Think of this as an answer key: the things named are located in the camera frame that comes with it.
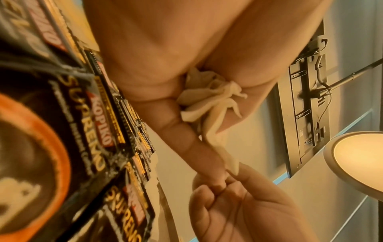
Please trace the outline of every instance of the lamp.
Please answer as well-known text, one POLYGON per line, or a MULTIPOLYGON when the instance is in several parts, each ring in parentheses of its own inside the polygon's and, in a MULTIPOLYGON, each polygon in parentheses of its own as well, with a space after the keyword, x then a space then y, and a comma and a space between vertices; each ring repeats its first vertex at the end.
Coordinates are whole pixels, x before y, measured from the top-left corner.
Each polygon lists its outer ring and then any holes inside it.
POLYGON ((383 132, 338 136, 325 146, 324 159, 340 179, 383 201, 383 132))

